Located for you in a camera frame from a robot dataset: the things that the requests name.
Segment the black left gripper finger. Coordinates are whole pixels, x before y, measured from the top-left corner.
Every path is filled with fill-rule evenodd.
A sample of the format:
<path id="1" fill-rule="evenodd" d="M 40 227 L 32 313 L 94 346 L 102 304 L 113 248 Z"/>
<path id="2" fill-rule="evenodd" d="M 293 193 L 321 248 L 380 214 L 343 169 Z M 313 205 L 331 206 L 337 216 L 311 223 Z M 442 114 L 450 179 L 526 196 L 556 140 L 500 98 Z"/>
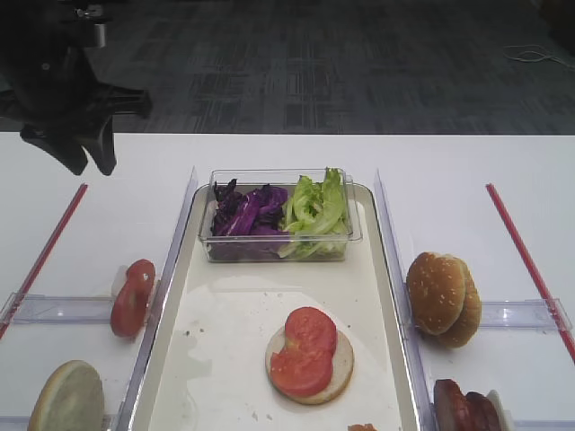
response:
<path id="1" fill-rule="evenodd" d="M 81 175 L 88 164 L 84 149 L 68 137 L 36 129 L 22 129 L 20 138 L 52 156 L 76 176 Z"/>

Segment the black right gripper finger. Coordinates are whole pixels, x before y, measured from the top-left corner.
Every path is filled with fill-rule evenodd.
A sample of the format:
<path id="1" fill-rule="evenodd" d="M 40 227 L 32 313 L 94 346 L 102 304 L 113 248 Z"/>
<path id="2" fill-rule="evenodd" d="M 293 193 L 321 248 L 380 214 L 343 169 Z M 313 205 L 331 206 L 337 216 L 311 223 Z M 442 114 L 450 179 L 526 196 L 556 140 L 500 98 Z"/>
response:
<path id="1" fill-rule="evenodd" d="M 100 173 L 111 176 L 117 164 L 113 117 L 103 119 L 84 132 L 82 142 L 82 147 L 92 157 Z"/>

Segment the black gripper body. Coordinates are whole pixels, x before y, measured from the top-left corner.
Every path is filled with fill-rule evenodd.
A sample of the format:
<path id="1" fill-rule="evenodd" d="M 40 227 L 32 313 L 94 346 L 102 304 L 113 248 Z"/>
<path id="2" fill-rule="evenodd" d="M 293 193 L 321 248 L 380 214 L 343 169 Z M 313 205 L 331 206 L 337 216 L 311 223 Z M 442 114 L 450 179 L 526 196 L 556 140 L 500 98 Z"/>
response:
<path id="1" fill-rule="evenodd" d="M 101 81 L 87 49 L 67 35 L 58 1 L 1 3 L 1 115 L 36 129 L 68 137 L 82 146 L 82 134 L 108 117 L 149 117 L 147 90 Z"/>

